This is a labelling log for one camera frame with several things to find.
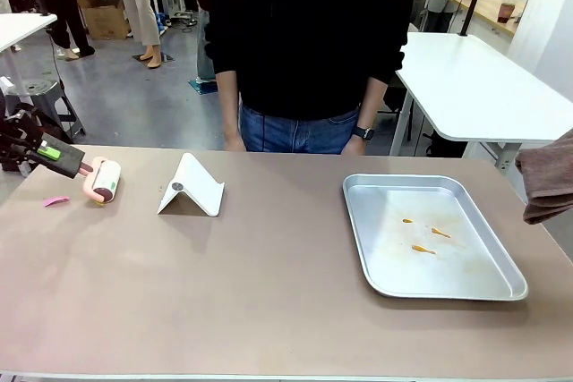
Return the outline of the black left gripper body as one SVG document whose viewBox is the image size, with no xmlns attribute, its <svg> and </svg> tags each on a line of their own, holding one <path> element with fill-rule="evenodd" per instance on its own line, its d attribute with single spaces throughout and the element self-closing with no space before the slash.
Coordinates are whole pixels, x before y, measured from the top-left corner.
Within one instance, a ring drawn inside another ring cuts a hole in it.
<svg viewBox="0 0 573 382">
<path fill-rule="evenodd" d="M 37 154 L 43 131 L 33 109 L 19 109 L 1 120 L 1 168 L 30 172 L 43 164 Z"/>
</svg>

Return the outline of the person's right hand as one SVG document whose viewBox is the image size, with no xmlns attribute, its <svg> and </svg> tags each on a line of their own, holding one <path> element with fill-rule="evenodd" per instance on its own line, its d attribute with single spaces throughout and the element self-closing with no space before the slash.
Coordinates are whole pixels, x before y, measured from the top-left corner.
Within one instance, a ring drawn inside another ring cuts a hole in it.
<svg viewBox="0 0 573 382">
<path fill-rule="evenodd" d="M 234 152 L 245 152 L 246 147 L 239 131 L 225 132 L 225 150 Z"/>
</svg>

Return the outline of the person's left hand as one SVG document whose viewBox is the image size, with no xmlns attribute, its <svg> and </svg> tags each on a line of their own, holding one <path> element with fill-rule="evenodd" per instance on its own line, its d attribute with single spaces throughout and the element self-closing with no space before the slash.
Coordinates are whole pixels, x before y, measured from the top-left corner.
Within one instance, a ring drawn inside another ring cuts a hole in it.
<svg viewBox="0 0 573 382">
<path fill-rule="evenodd" d="M 353 135 L 341 151 L 342 155 L 363 156 L 366 150 L 366 140 Z"/>
</svg>

